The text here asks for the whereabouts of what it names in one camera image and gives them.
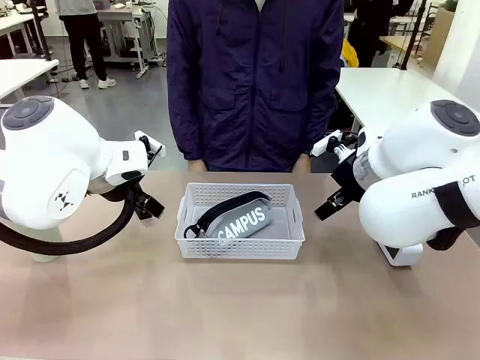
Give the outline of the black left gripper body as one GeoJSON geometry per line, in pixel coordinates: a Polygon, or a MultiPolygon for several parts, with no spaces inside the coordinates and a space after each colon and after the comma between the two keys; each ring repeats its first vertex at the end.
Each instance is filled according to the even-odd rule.
{"type": "Polygon", "coordinates": [[[152,210],[154,205],[154,198],[147,194],[138,183],[128,185],[128,188],[133,191],[134,211],[137,215],[153,215],[152,210]]]}

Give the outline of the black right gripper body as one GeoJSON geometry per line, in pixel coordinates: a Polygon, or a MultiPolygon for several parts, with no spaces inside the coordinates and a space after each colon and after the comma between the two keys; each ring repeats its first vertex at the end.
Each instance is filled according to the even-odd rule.
{"type": "Polygon", "coordinates": [[[331,177],[340,186],[340,189],[332,195],[335,205],[348,205],[351,202],[359,203],[365,193],[353,172],[355,159],[355,156],[349,156],[331,174],[331,177]]]}

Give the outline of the person's left hand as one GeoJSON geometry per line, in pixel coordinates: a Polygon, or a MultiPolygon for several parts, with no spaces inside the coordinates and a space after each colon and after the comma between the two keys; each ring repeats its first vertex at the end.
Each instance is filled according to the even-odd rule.
{"type": "Polygon", "coordinates": [[[311,157],[307,154],[301,154],[295,162],[292,171],[294,173],[308,174],[311,172],[311,157]]]}

